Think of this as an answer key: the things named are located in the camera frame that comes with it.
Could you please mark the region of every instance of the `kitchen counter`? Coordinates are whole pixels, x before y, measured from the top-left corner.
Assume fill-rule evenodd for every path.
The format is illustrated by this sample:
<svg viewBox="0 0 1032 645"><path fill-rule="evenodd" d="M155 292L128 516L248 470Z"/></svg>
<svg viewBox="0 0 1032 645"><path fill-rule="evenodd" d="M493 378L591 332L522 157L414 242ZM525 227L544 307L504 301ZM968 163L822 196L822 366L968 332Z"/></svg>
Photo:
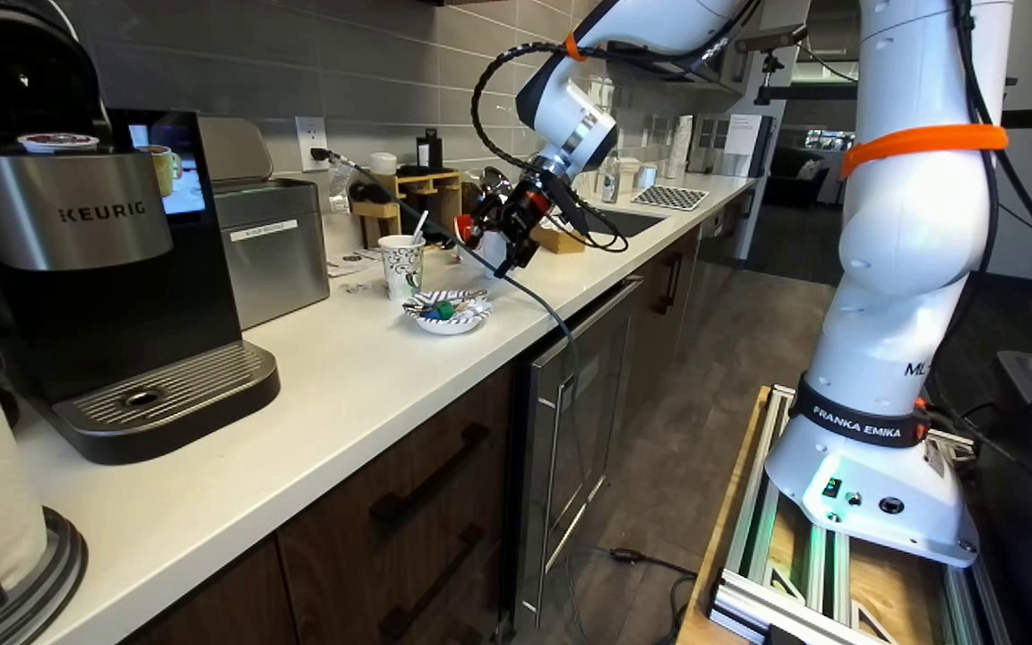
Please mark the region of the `kitchen counter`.
<svg viewBox="0 0 1032 645"><path fill-rule="evenodd" d="M572 314L747 186L684 184L706 186L706 205L630 235L626 254L540 252L513 278ZM468 337L430 337L368 285L332 278L329 290L248 332L274 353L278 397L172 455L93 467L50 425L20 423L20 461L43 505L89 543L87 581L43 642L126 638L550 328L507 284Z"/></svg>

